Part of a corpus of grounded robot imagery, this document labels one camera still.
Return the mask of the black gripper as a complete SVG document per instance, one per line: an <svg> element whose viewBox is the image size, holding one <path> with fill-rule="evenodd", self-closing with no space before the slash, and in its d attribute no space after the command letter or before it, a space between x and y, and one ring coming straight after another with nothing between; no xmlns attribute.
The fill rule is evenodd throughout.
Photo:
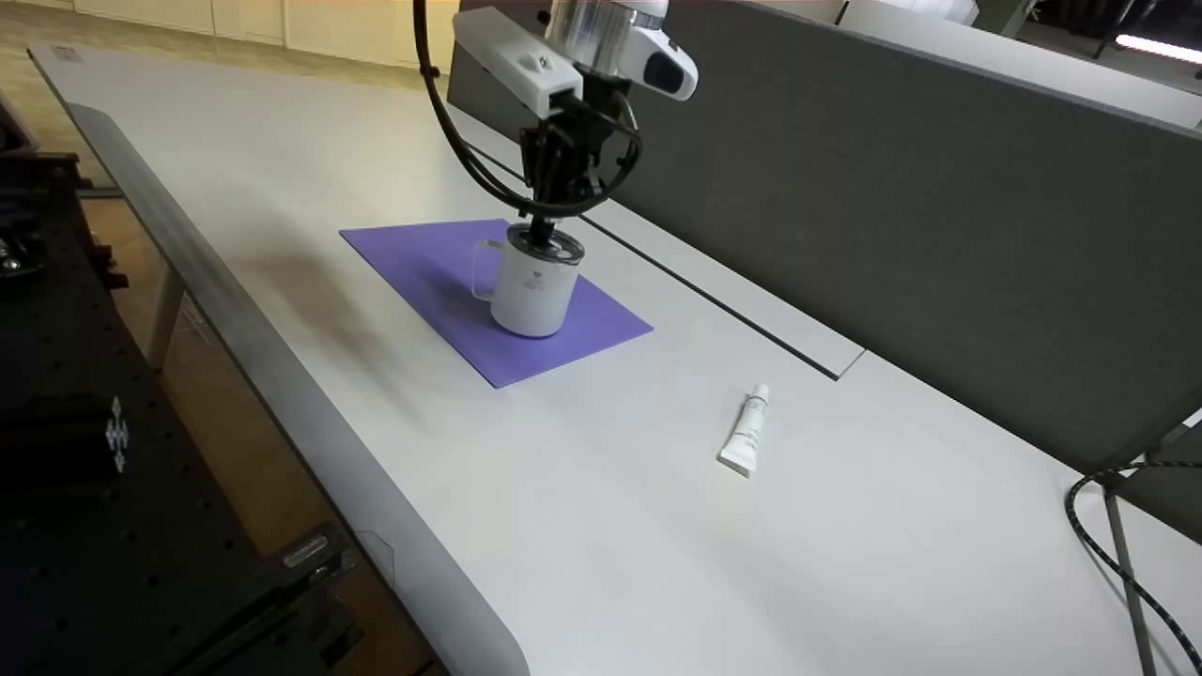
<svg viewBox="0 0 1202 676"><path fill-rule="evenodd" d="M585 77L583 97L520 133L520 173L544 210L530 210L524 245L549 246L562 221L560 203L608 200L639 163L629 85Z"/></svg>

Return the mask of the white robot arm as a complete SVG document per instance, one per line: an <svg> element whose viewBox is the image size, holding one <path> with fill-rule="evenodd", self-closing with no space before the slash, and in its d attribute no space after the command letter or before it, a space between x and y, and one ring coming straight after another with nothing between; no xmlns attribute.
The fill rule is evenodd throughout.
<svg viewBox="0 0 1202 676"><path fill-rule="evenodd" d="M605 203L633 173L633 85L672 102L697 90L697 62L663 32L663 16L669 0L552 0L544 39L570 61L583 90L520 133L532 246L549 246L560 219Z"/></svg>

